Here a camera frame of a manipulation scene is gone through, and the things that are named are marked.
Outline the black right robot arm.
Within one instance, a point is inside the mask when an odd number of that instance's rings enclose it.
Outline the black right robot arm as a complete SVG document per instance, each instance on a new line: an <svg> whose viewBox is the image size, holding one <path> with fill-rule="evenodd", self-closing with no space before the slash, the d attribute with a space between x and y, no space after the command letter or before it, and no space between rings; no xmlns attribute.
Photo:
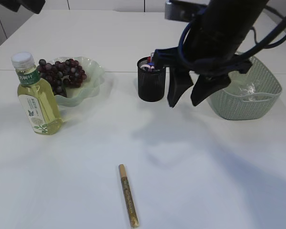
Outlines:
<svg viewBox="0 0 286 229"><path fill-rule="evenodd" d="M167 20L186 22L178 45L157 49L153 61L157 69L170 69L168 104L174 107L183 93L192 88L194 106L226 88L229 73L246 73L248 59L230 64L236 51L266 6L265 0L212 0L198 4L169 0Z"/></svg>

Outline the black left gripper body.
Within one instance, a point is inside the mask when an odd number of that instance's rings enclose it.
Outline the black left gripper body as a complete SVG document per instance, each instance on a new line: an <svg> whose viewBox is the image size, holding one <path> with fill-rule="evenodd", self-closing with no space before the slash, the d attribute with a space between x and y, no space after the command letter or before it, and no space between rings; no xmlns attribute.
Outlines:
<svg viewBox="0 0 286 229"><path fill-rule="evenodd" d="M24 7L34 14L39 14L45 4L45 0L0 0L0 5L18 12L20 7Z"/></svg>

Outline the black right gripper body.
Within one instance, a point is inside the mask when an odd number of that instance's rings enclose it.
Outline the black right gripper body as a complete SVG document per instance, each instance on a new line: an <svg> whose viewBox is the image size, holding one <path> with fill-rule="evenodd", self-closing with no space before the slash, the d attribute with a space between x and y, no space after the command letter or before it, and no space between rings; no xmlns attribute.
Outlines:
<svg viewBox="0 0 286 229"><path fill-rule="evenodd" d="M156 69L181 67L193 71L196 74L213 78L235 71L240 74L246 74L253 64L249 59L226 63L219 58L197 59L191 63L185 58L181 48L173 47L168 49L156 49L154 51L154 66Z"/></svg>

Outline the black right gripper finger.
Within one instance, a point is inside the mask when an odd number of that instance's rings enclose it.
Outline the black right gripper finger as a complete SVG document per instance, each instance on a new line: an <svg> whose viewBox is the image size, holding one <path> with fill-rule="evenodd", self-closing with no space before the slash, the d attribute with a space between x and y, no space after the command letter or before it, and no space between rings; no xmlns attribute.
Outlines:
<svg viewBox="0 0 286 229"><path fill-rule="evenodd" d="M193 86L193 80L188 69L170 67L170 80L167 101L170 107L175 107L181 96Z"/></svg>
<svg viewBox="0 0 286 229"><path fill-rule="evenodd" d="M207 78L199 75L191 93L193 106L198 106L203 100L221 89L226 88L231 83L227 74L215 78Z"/></svg>

